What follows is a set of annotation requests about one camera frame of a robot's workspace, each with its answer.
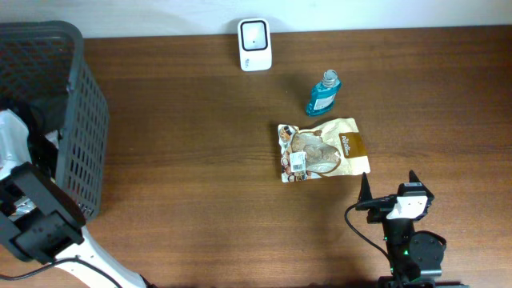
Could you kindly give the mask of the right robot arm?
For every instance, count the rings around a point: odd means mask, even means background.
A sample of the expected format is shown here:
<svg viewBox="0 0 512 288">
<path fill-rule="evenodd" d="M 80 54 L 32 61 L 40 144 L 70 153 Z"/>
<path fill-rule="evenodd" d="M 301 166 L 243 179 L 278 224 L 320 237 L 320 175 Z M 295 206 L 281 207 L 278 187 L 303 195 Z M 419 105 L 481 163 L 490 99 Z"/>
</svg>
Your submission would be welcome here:
<svg viewBox="0 0 512 288">
<path fill-rule="evenodd" d="M 424 218 L 434 195 L 413 172 L 409 181 L 398 186 L 395 194 L 375 198 L 366 174 L 362 175 L 355 210 L 367 212 L 369 224 L 381 224 L 386 249 L 383 254 L 390 264 L 390 275 L 377 280 L 379 288 L 455 288 L 460 282 L 438 282 L 447 241 L 440 235 L 416 230 L 414 224 Z"/>
</svg>

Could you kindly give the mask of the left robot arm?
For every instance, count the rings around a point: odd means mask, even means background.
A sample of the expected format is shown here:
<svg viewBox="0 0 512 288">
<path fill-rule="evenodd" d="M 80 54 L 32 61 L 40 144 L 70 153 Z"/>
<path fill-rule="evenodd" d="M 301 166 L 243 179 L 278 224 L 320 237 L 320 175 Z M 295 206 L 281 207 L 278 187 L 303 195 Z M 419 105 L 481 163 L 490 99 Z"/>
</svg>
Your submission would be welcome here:
<svg viewBox="0 0 512 288">
<path fill-rule="evenodd" d="M 59 268 L 88 287 L 150 287 L 107 253 L 86 228 L 75 201 L 54 181 L 58 148 L 39 127 L 29 104 L 1 102 L 1 244 L 40 268 Z"/>
</svg>

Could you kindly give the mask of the beige PanTree snack pouch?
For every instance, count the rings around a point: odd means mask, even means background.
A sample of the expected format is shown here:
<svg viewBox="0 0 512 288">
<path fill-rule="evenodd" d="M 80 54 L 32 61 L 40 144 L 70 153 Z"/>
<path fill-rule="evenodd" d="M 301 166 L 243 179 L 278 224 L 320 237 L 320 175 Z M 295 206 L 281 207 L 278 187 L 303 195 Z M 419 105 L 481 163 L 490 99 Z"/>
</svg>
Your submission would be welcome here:
<svg viewBox="0 0 512 288">
<path fill-rule="evenodd" d="M 282 182 L 368 174 L 370 162 L 353 118 L 336 118 L 310 129 L 278 125 Z"/>
</svg>

